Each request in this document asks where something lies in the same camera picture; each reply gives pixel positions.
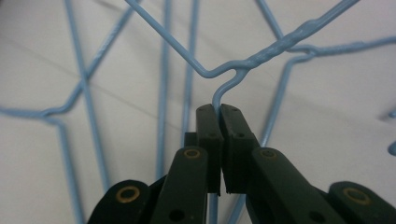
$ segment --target round hole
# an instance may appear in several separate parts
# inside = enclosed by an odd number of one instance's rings
[[[362,192],[359,189],[354,189],[354,188],[346,188],[343,189],[344,195],[348,197],[349,200],[361,204],[361,205],[367,205],[371,203],[371,200],[367,194]]]
[[[268,150],[268,149],[262,150],[261,154],[265,159],[275,159],[276,158],[276,153],[271,150]]]
[[[116,199],[119,203],[130,203],[136,200],[140,195],[139,188],[135,186],[127,186],[119,191],[116,194]]]
[[[183,220],[185,217],[184,212],[181,210],[173,210],[171,213],[169,213],[169,219],[171,219],[174,222],[179,222]]]
[[[197,159],[201,156],[201,152],[199,152],[197,149],[191,148],[184,151],[184,156],[189,159]]]
[[[315,221],[315,222],[317,222],[317,223],[326,222],[326,218],[324,218],[324,216],[323,216],[321,213],[319,213],[319,212],[310,212],[310,213],[309,213],[309,217],[310,217],[313,221]]]

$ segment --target wire frame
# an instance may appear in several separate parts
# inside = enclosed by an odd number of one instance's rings
[[[307,63],[315,58],[334,56],[339,54],[348,54],[360,52],[368,49],[374,49],[382,46],[387,46],[396,43],[396,36],[389,36],[385,38],[378,38],[376,40],[368,42],[351,42],[340,44],[329,47],[318,47],[311,44],[299,44],[309,36],[320,32],[326,25],[333,20],[337,19],[340,15],[347,13],[347,11],[353,7],[358,0],[344,0],[337,3],[334,7],[329,8],[327,12],[319,16],[317,19],[312,19],[301,24],[294,31],[284,35],[282,27],[278,24],[276,16],[273,14],[271,8],[267,5],[264,0],[257,0],[257,7],[260,13],[263,15],[265,21],[276,37],[273,44],[266,48],[257,49],[257,52],[247,57],[245,60],[233,59],[228,62],[224,62],[214,69],[206,69],[195,57],[197,47],[197,35],[198,35],[198,23],[200,20],[199,9],[200,2],[198,0],[192,0],[191,3],[191,24],[189,30],[188,44],[185,48],[180,44],[175,37],[171,34],[172,28],[172,4],[171,0],[164,1],[163,8],[163,21],[156,21],[141,5],[140,1],[127,0],[130,7],[123,12],[117,23],[113,26],[109,35],[106,37],[102,46],[97,50],[97,53],[93,57],[89,66],[86,67],[83,57],[83,50],[79,40],[78,27],[75,19],[74,8],[71,0],[64,0],[64,7],[68,19],[68,25],[72,36],[72,42],[74,52],[77,59],[78,73],[80,75],[79,83],[71,92],[67,101],[58,107],[46,108],[43,110],[33,109],[18,109],[18,108],[6,108],[0,106],[0,113],[17,118],[25,119],[38,119],[53,125],[59,134],[59,142],[62,151],[62,158],[64,163],[64,172],[66,176],[66,182],[68,185],[69,195],[71,199],[71,205],[73,207],[74,217],[76,223],[85,223],[87,215],[83,212],[83,202],[80,197],[78,190],[78,181],[76,174],[76,167],[73,165],[73,159],[70,153],[70,143],[67,134],[67,125],[61,120],[56,118],[56,115],[68,113],[73,109],[78,97],[82,95],[86,105],[87,118],[90,123],[90,129],[92,134],[92,142],[94,146],[94,154],[96,156],[97,167],[99,170],[102,188],[104,191],[109,189],[111,186],[111,178],[109,168],[106,165],[106,158],[102,146],[101,137],[99,134],[99,128],[97,124],[97,117],[93,106],[92,93],[90,88],[90,79],[95,74],[102,60],[111,49],[111,46],[116,41],[118,35],[122,32],[123,28],[127,24],[128,20],[134,13],[143,18],[145,22],[151,26],[157,33],[163,38],[162,53],[161,53],[161,85],[159,88],[159,105],[158,105],[158,130],[157,130],[157,151],[156,151],[156,176],[155,178],[161,178],[165,173],[165,134],[166,134],[166,118],[167,118],[167,99],[169,79],[170,79],[170,54],[171,50],[174,49],[185,61],[185,83],[184,83],[184,96],[183,106],[181,112],[181,137],[180,145],[183,146],[183,136],[187,132],[189,122],[191,120],[191,97],[193,77],[199,75],[203,78],[214,78],[220,77],[229,71],[234,72],[234,77],[224,82],[214,93],[212,99],[212,105],[219,109],[222,96],[240,84],[249,74],[253,73],[255,69],[264,63],[267,63],[271,59],[275,58],[284,52],[288,52],[293,55],[284,65],[282,75],[278,81],[276,94],[271,103],[270,110],[267,114],[265,125],[262,129],[261,145],[263,147],[268,146],[268,142],[271,137],[271,133],[275,127],[277,115],[279,113],[282,101],[285,96],[285,92],[290,80],[290,73],[292,68],[298,63]],[[395,112],[389,112],[391,118]],[[396,154],[395,144],[389,146],[389,153],[392,155]],[[244,207],[245,196],[241,195],[236,200],[234,208],[229,217],[227,223],[237,223],[240,217],[241,211]],[[209,199],[209,223],[218,222],[218,197],[217,195],[210,195]]]

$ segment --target white floor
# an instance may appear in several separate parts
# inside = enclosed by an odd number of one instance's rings
[[[283,32],[317,18],[338,1],[267,1]],[[86,65],[127,4],[73,1]],[[143,1],[159,21],[163,1]],[[173,1],[173,32],[187,46],[191,1]],[[208,69],[245,59],[275,41],[254,1],[202,1],[197,59]],[[317,46],[396,35],[396,2],[360,1],[303,43]],[[161,38],[136,14],[98,68],[91,91],[112,184],[154,181]],[[239,107],[260,137],[289,53],[254,69],[222,102]],[[396,206],[396,50],[386,46],[297,65],[270,147],[281,150],[310,181],[328,190],[350,180]],[[179,149],[186,64],[171,55],[166,167]],[[44,109],[62,105],[78,69],[62,0],[3,0],[0,4],[0,106]],[[231,78],[194,77],[191,113],[209,104]],[[86,218],[103,196],[83,98],[61,118],[67,126]],[[191,131],[194,116],[191,117]],[[41,121],[0,115],[0,222],[73,223],[56,129]],[[233,196],[220,198],[226,223]],[[245,211],[240,223],[249,223]]]

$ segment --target light blue wire mesh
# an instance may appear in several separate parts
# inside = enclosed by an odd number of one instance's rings
[[[183,104],[183,116],[182,116],[182,136],[183,133],[189,129],[190,120],[190,107],[191,107],[191,90],[193,88],[192,79],[193,71],[199,74],[201,77],[213,78],[218,77],[229,70],[234,70],[235,75],[232,79],[221,85],[213,96],[212,104],[218,110],[220,106],[221,97],[225,92],[238,85],[248,75],[250,70],[260,66],[262,63],[266,63],[275,56],[288,51],[291,53],[298,53],[297,56],[291,58],[285,65],[283,75],[279,80],[276,96],[272,102],[270,113],[265,122],[265,127],[262,131],[261,144],[265,147],[271,136],[271,132],[274,128],[276,117],[281,106],[290,72],[292,67],[297,63],[306,63],[317,57],[333,56],[338,54],[353,53],[357,51],[372,49],[388,44],[396,43],[396,36],[387,38],[377,39],[371,42],[354,42],[345,45],[338,45],[333,47],[316,47],[312,45],[297,45],[301,40],[304,40],[312,34],[318,32],[321,28],[326,26],[332,20],[336,19],[347,9],[352,7],[358,1],[356,0],[344,0],[331,8],[327,13],[318,19],[307,21],[298,27],[295,31],[283,35],[281,27],[277,24],[275,16],[272,14],[271,9],[267,6],[264,0],[258,0],[258,7],[262,11],[262,15],[271,27],[277,41],[270,45],[268,48],[264,48],[245,60],[234,60],[227,63],[223,63],[220,66],[212,70],[205,69],[200,62],[194,58],[196,48],[196,36],[197,26],[199,20],[199,1],[194,0],[191,6],[191,29],[188,49],[185,49],[177,40],[171,35],[171,8],[172,1],[165,1],[165,10],[163,14],[163,27],[156,22],[145,9],[143,9],[138,1],[127,0],[128,4],[131,5],[120,17],[120,20],[115,24],[114,28],[106,38],[102,47],[99,48],[92,63],[88,68],[85,68],[82,57],[81,46],[78,39],[78,29],[74,19],[73,7],[70,0],[64,0],[64,5],[67,12],[69,21],[70,31],[73,37],[73,44],[75,49],[76,58],[78,61],[78,72],[80,74],[80,82],[75,87],[74,91],[66,101],[66,103],[60,107],[53,107],[44,110],[28,110],[28,109],[15,109],[15,108],[4,108],[0,106],[0,112],[13,117],[28,118],[28,119],[41,119],[51,125],[56,126],[59,132],[60,144],[62,155],[64,159],[64,170],[66,172],[66,178],[69,188],[69,194],[71,197],[72,206],[74,209],[74,216],[76,223],[84,223],[87,220],[87,215],[84,215],[81,209],[81,199],[78,194],[78,185],[76,182],[76,174],[73,167],[73,162],[70,157],[68,138],[66,132],[66,126],[59,120],[54,118],[52,115],[67,113],[74,106],[77,98],[83,94],[87,107],[87,116],[91,125],[92,141],[95,148],[95,155],[98,162],[98,168],[102,179],[103,189],[107,190],[110,187],[109,171],[106,168],[106,162],[104,153],[102,150],[100,134],[96,124],[96,117],[92,106],[92,97],[89,86],[89,79],[92,77],[100,62],[114,43],[116,37],[121,32],[122,28],[136,11],[152,28],[154,28],[159,35],[163,37],[163,53],[161,62],[161,86],[160,86],[160,101],[159,101],[159,119],[158,119],[158,132],[157,132],[157,161],[156,161],[156,178],[160,178],[166,172],[164,170],[164,155],[165,155],[165,122],[166,122],[166,111],[167,111],[167,88],[169,79],[169,50],[172,47],[178,52],[189,64],[186,69],[186,81],[185,81],[185,95]],[[389,113],[389,116],[395,118],[396,114],[394,111]],[[396,154],[395,148],[396,143],[389,147],[390,154]],[[243,204],[245,202],[245,196],[240,196],[236,202],[235,208],[229,218],[229,223],[236,223]],[[209,222],[217,223],[218,219],[218,197],[211,195],[209,200]]]

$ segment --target blue wire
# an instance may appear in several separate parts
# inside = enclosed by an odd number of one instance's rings
[[[244,208],[245,201],[247,199],[246,194],[240,194],[236,199],[235,206],[233,207],[233,211],[230,214],[230,218],[228,223],[236,223],[241,217],[242,209]]]
[[[280,29],[280,26],[277,24],[274,14],[272,13],[271,9],[268,7],[265,0],[256,0],[256,3],[259,6],[262,15],[264,16],[271,30],[273,31],[276,39],[281,39],[283,37],[282,30]]]
[[[298,27],[295,31],[283,38],[277,40],[274,44],[266,49],[262,49],[256,54],[248,57],[245,60],[229,61],[217,68],[207,71],[204,67],[186,50],[180,43],[178,43],[163,27],[156,22],[145,9],[137,4],[135,0],[126,0],[126,2],[136,10],[136,12],[161,35],[202,77],[212,78],[217,77],[231,69],[253,69],[262,63],[266,63],[275,56],[291,48],[303,39],[316,33],[329,22],[337,18],[348,8],[352,7],[359,0],[344,0],[338,3],[335,7],[330,9],[327,13],[318,19],[307,21]]]
[[[235,76],[232,79],[225,82],[224,84],[222,84],[215,91],[215,94],[213,95],[213,99],[212,99],[212,105],[213,105],[213,107],[215,107],[216,114],[219,114],[220,101],[221,101],[221,97],[224,95],[224,93],[226,91],[232,89],[239,83],[241,83],[241,81],[246,77],[247,74],[248,74],[248,70],[246,70],[246,69],[236,70]]]
[[[81,88],[83,91],[83,94],[85,96],[85,103],[87,106],[87,112],[88,112],[88,118],[90,120],[90,125],[91,125],[91,132],[92,132],[92,138],[93,138],[93,143],[94,143],[94,148],[95,148],[95,155],[96,159],[98,162],[98,167],[99,167],[99,173],[102,179],[102,185],[103,189],[106,192],[109,187],[110,187],[110,181],[108,177],[108,170],[106,168],[106,162],[105,162],[105,156],[103,153],[102,149],[102,144],[100,141],[100,136],[99,136],[99,131],[97,129],[97,123],[96,123],[96,117],[93,111],[93,105],[92,105],[92,96],[90,92],[90,88],[88,86],[88,73],[86,72],[84,68],[84,60],[82,58],[82,51],[81,51],[81,45],[79,43],[78,39],[78,30],[76,26],[76,22],[74,20],[73,16],[73,8],[70,0],[64,0],[65,6],[66,6],[66,12],[67,12],[67,18],[69,20],[69,25],[70,25],[70,30],[72,33],[72,38],[73,38],[73,44],[75,48],[75,53],[78,61],[78,71],[79,74],[81,75]]]
[[[209,195],[209,224],[218,223],[219,196],[217,193]]]
[[[90,78],[95,72],[96,68],[102,61],[102,59],[106,56],[108,50],[116,40],[117,36],[120,34],[120,31],[124,28],[126,22],[132,16],[134,10],[131,7],[123,13],[120,17],[119,21],[113,27],[109,35],[106,37],[104,43],[96,52],[92,63],[89,67],[87,78]],[[57,119],[48,118],[48,115],[51,114],[61,114],[69,111],[75,104],[77,98],[79,97],[82,90],[82,80],[77,84],[74,88],[72,94],[69,96],[66,103],[59,107],[48,108],[42,111],[37,110],[27,110],[27,109],[13,109],[13,108],[4,108],[0,106],[0,113],[11,117],[20,117],[26,119],[42,119],[48,123],[54,124],[58,126],[59,135],[61,139],[61,147],[63,151],[63,160],[64,160],[64,169],[66,172],[66,180],[68,189],[70,192],[70,198],[73,205],[74,217],[77,223],[84,223],[84,217],[81,209],[81,199],[78,194],[78,185],[76,176],[74,173],[74,166],[69,153],[69,146],[67,142],[66,130],[64,125]]]
[[[191,7],[191,24],[190,24],[190,39],[189,39],[189,52],[192,56],[195,55],[197,29],[198,29],[198,9],[199,1],[193,0]],[[186,68],[186,80],[184,83],[184,103],[183,103],[183,115],[181,124],[181,147],[184,147],[184,133],[189,130],[190,121],[190,108],[191,108],[191,93],[192,93],[192,75],[193,69],[187,64]]]
[[[88,69],[88,78],[91,78],[96,68],[99,66],[100,62],[106,56],[108,50],[113,45],[114,41],[120,34],[120,31],[124,28],[128,19],[132,16],[134,9],[128,7],[128,9],[121,16],[120,20],[113,27],[109,35],[106,37],[102,46],[96,52],[92,63]],[[77,98],[79,97],[82,90],[82,81],[80,81],[77,86],[74,88],[73,92],[64,103],[64,105],[58,107],[52,107],[44,110],[29,110],[29,109],[14,109],[14,108],[3,108],[0,106],[0,112],[4,112],[13,117],[22,117],[22,118],[31,118],[31,119],[41,119],[42,116],[52,115],[52,114],[62,114],[68,112],[71,108],[73,108]]]
[[[70,155],[69,145],[67,141],[67,131],[64,124],[54,118],[43,118],[49,124],[55,125],[58,128],[59,138],[61,142],[62,159],[64,161],[64,171],[66,174],[66,182],[70,193],[70,200],[72,209],[77,224],[85,223],[84,213],[81,207],[81,199],[78,192],[78,184],[76,181],[76,171],[73,166],[72,158]]]
[[[276,96],[274,98],[274,101],[272,102],[270,113],[269,113],[268,118],[266,119],[266,122],[265,122],[265,127],[264,127],[264,131],[262,134],[262,141],[261,141],[262,147],[267,146],[268,140],[271,136],[271,132],[274,128],[274,125],[276,122],[276,117],[279,112],[279,108],[282,104],[283,97],[285,95],[285,91],[286,91],[286,88],[287,88],[287,85],[289,82],[291,68],[296,63],[304,63],[304,62],[311,60],[312,58],[314,58],[314,56],[315,55],[313,53],[310,53],[307,55],[302,55],[302,56],[297,56],[297,57],[290,59],[286,63],[286,66],[283,70],[282,77],[279,80],[279,84],[276,89]]]
[[[163,15],[164,29],[168,32],[171,29],[171,0],[165,1]],[[160,84],[160,101],[158,106],[158,130],[157,130],[157,161],[156,161],[156,178],[160,179],[164,175],[163,161],[165,152],[165,128],[166,128],[166,110],[168,95],[168,77],[169,77],[169,45],[163,41],[163,51],[161,55],[161,84]]]

